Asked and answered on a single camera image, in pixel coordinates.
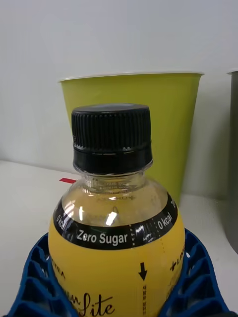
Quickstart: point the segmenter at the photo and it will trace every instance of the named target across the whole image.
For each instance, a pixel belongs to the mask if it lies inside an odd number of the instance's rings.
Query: yellow-green cup
[[[202,73],[147,73],[67,78],[61,81],[71,123],[72,110],[104,103],[148,105],[153,165],[148,176],[179,203],[190,131]]]

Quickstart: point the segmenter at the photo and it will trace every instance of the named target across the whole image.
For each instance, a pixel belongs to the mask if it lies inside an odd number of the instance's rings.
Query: bottle neck
[[[84,189],[104,194],[126,193],[138,190],[146,182],[144,171],[123,175],[95,175],[82,173]]]

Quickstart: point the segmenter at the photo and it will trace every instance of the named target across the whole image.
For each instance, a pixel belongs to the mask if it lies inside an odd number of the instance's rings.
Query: black label band
[[[165,235],[175,224],[178,209],[168,194],[162,211],[143,222],[126,226],[99,227],[79,223],[64,212],[61,200],[53,214],[58,233],[80,247],[97,250],[120,250],[142,246]]]

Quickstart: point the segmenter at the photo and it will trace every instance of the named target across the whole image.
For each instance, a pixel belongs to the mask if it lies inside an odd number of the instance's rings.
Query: bottle cap
[[[72,112],[76,170],[92,174],[124,174],[152,162],[148,106],[102,104]]]

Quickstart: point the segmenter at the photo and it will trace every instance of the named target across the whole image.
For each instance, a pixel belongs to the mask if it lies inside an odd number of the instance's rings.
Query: black arrow
[[[140,277],[143,279],[143,281],[145,280],[145,277],[146,277],[146,274],[147,274],[147,271],[145,270],[145,264],[144,262],[142,262],[140,264],[140,271],[139,274],[140,274]]]

